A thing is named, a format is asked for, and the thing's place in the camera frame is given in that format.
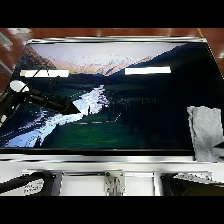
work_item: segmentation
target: white cloth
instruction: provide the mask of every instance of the white cloth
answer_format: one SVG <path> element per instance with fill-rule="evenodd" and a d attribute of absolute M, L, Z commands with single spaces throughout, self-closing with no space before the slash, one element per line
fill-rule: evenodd
<path fill-rule="evenodd" d="M 189 126 L 196 160 L 198 162 L 223 162 L 224 149 L 213 147 L 224 141 L 221 110 L 204 106 L 188 107 Z"/>

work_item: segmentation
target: television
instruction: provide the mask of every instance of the television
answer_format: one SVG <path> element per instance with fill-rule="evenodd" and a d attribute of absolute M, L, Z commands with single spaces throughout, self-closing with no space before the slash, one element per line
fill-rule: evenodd
<path fill-rule="evenodd" d="M 13 81 L 78 112 L 21 102 L 0 127 L 6 153 L 194 155 L 187 107 L 223 109 L 222 75 L 201 38 L 31 40 Z"/>

